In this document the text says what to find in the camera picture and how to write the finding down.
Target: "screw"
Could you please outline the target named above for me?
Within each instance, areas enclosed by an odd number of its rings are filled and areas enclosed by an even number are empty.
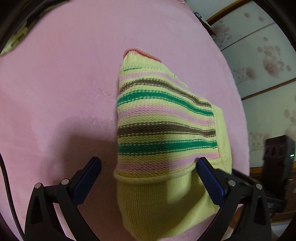
[[[41,183],[36,183],[34,187],[35,187],[36,189],[40,188],[40,187],[41,187]]]
[[[257,183],[256,184],[256,187],[259,189],[259,190],[261,190],[263,187],[262,187],[262,185],[260,184],[260,183]]]
[[[69,183],[69,179],[63,179],[62,181],[61,181],[61,184],[62,185],[67,185]]]
[[[230,186],[234,187],[237,183],[236,183],[235,181],[233,181],[233,180],[229,180],[229,181],[228,181],[228,184],[229,184]]]

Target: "green stripe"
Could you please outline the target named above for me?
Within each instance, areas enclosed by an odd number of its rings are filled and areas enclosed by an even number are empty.
[[[163,99],[163,100],[173,102],[175,104],[179,104],[197,114],[202,114],[205,116],[214,116],[211,110],[203,110],[203,109],[197,108],[185,100],[182,100],[178,97],[175,97],[173,95],[170,95],[162,91],[139,90],[139,91],[133,91],[133,92],[127,93],[118,99],[117,107],[124,103],[132,102],[139,99]]]
[[[148,155],[159,153],[179,152],[200,148],[217,148],[216,141],[205,140],[182,140],[168,142],[146,142],[146,143],[131,143],[119,144],[119,155]]]
[[[124,69],[123,72],[128,71],[128,70],[133,70],[133,69],[141,69],[142,67],[134,67],[134,68],[129,68],[129,69]]]

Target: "blue gripper pad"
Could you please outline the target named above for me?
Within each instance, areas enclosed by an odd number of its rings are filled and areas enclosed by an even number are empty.
[[[73,189],[72,203],[74,205],[80,205],[84,202],[94,182],[98,178],[101,169],[101,160],[98,157],[93,157],[85,168],[80,170],[83,175]]]
[[[225,190],[215,177],[215,169],[205,157],[201,157],[196,162],[196,171],[203,182],[211,200],[214,204],[222,207],[224,205]]]

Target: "knit fabric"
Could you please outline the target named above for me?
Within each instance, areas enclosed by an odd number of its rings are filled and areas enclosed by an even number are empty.
[[[188,91],[158,59],[127,52],[119,74],[117,178],[155,182],[219,157],[209,101]]]
[[[158,58],[127,50],[119,74],[117,200],[140,241],[179,235],[218,211],[195,170],[231,173],[223,112],[190,93]]]

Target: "pink stripe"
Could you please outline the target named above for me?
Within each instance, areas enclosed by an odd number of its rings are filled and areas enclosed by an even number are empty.
[[[178,85],[179,87],[188,90],[188,88],[184,85],[182,85],[177,79],[171,78],[168,74],[164,74],[161,72],[139,72],[136,74],[128,74],[128,75],[124,75],[122,77],[119,77],[119,82],[125,81],[127,79],[131,79],[131,78],[138,78],[138,77],[144,77],[147,75],[158,75],[164,78],[168,78],[170,81],[172,81],[174,84]]]
[[[219,157],[218,152],[211,152],[206,154],[196,154],[189,156],[187,158],[179,158],[175,160],[168,161],[149,161],[147,163],[124,163],[118,162],[117,169],[123,172],[132,172],[132,173],[153,173],[161,171],[170,171],[173,169],[178,169],[186,167],[192,164],[196,158],[205,157],[208,160],[215,159]]]
[[[211,119],[202,119],[202,118],[195,118],[191,115],[188,115],[180,110],[169,108],[169,107],[162,107],[162,106],[154,106],[154,105],[144,105],[134,107],[122,112],[118,112],[118,119],[122,120],[124,118],[133,117],[135,115],[151,115],[151,114],[165,114],[165,115],[173,115],[176,117],[181,117],[186,119],[189,122],[199,124],[201,126],[206,125],[214,125],[215,121]]]

